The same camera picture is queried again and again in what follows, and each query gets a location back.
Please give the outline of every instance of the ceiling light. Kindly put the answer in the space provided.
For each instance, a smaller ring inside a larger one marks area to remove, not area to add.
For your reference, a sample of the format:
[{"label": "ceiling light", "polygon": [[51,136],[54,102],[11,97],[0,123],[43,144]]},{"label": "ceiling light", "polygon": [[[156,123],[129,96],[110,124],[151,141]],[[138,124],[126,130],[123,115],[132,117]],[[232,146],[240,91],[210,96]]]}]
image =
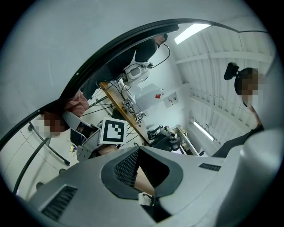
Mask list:
[{"label": "ceiling light", "polygon": [[213,136],[211,136],[204,128],[202,128],[196,121],[194,122],[194,125],[200,129],[211,141],[214,141]]},{"label": "ceiling light", "polygon": [[211,26],[210,24],[204,23],[194,23],[189,28],[185,29],[177,38],[174,39],[176,44],[180,44],[182,41],[186,40],[187,38],[191,37],[195,33]]}]

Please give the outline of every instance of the wooden tabletop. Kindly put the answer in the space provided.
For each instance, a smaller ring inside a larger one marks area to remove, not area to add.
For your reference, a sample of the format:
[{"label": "wooden tabletop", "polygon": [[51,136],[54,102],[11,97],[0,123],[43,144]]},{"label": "wooden tabletop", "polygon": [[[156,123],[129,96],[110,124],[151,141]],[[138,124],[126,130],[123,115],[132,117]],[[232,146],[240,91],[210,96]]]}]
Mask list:
[{"label": "wooden tabletop", "polygon": [[[112,103],[115,105],[115,107],[120,112],[120,114],[128,121],[128,123],[139,134],[139,136],[146,143],[149,144],[149,138],[148,138],[148,134],[147,134],[147,130],[146,130],[146,126],[145,126],[144,121],[142,120],[142,123],[137,124],[136,121],[135,121],[135,117],[132,114],[126,112],[124,109],[122,109],[123,98],[122,98],[121,94],[118,92],[118,90],[114,86],[110,87],[111,84],[109,84],[108,82],[102,82],[102,83],[100,83],[100,86],[103,89],[106,89],[106,90],[104,90],[104,92],[106,93],[108,98],[112,101]],[[123,91],[122,94],[123,94],[124,97],[126,97],[126,92]]]}]

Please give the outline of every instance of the white ceiling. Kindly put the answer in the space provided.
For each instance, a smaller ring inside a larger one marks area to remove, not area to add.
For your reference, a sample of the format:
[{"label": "white ceiling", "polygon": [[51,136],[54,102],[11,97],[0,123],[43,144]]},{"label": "white ceiling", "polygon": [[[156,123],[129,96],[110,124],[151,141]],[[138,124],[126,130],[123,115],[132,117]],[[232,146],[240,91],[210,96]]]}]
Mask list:
[{"label": "white ceiling", "polygon": [[254,116],[234,90],[234,79],[223,78],[228,63],[265,74],[276,50],[266,33],[236,33],[214,26],[177,45],[174,38],[189,26],[181,24],[179,31],[170,33],[167,44],[182,82],[191,86],[189,119],[199,122],[222,145],[256,127]]}]

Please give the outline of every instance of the floor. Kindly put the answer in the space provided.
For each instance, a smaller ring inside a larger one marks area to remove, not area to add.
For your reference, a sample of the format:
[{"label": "floor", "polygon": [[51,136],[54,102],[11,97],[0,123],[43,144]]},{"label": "floor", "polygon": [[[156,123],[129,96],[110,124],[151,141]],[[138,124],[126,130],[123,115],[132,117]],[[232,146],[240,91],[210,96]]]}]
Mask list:
[{"label": "floor", "polygon": [[[95,93],[96,97],[94,97],[93,100],[90,100],[90,104],[95,102],[96,98],[100,99],[104,96],[104,93],[100,90],[97,93],[98,94]],[[110,104],[109,99],[106,99],[103,102],[104,103],[101,104]],[[94,106],[87,110],[85,114],[100,110],[103,107],[105,106]],[[104,117],[109,117],[109,113],[106,110],[88,114],[83,116],[82,119],[97,125]],[[41,116],[37,116],[33,119],[32,124],[43,138],[47,136],[47,133],[45,132],[47,129],[43,125]],[[131,134],[127,135],[127,141],[129,142],[123,145],[121,149],[134,146],[135,142],[142,145],[143,140],[137,136],[138,134],[134,130],[132,131],[132,127],[128,129],[128,133],[130,132]],[[1,150],[0,173],[10,191],[13,191],[21,170],[40,143],[41,140],[36,133],[34,131],[28,131],[27,124],[11,138]],[[50,146],[71,163],[69,167],[78,163],[77,157],[70,152],[71,145],[70,129],[60,134],[60,136],[52,138],[50,142]],[[47,146],[44,146],[28,167],[20,183],[17,195],[28,200],[36,192],[36,184],[38,182],[49,182],[58,176],[59,170],[62,168],[67,169],[68,167]]]}]

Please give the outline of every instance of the person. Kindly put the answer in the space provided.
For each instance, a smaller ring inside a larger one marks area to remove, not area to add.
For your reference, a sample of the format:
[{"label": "person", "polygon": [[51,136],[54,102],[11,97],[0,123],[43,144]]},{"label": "person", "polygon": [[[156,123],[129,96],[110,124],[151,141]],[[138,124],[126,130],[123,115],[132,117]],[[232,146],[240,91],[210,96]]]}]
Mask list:
[{"label": "person", "polygon": [[234,76],[236,77],[234,83],[235,91],[237,95],[240,95],[242,97],[243,104],[252,112],[252,114],[256,118],[257,126],[255,129],[250,130],[245,135],[225,142],[223,146],[221,146],[221,148],[212,155],[212,157],[226,158],[231,148],[243,145],[249,137],[264,130],[260,118],[252,106],[254,104],[254,100],[257,98],[257,92],[262,89],[261,85],[263,84],[263,75],[260,74],[257,69],[245,68]]},{"label": "person", "polygon": [[159,48],[160,45],[167,40],[167,38],[167,34],[158,35],[152,39],[146,40],[134,47],[131,47],[130,49],[121,53],[119,56],[112,59],[97,72],[95,72],[82,86],[81,91],[85,98],[89,100],[101,82],[116,79],[118,75],[123,72],[123,69],[131,63],[135,51],[136,62],[147,62],[149,58],[154,55],[157,47]]}]

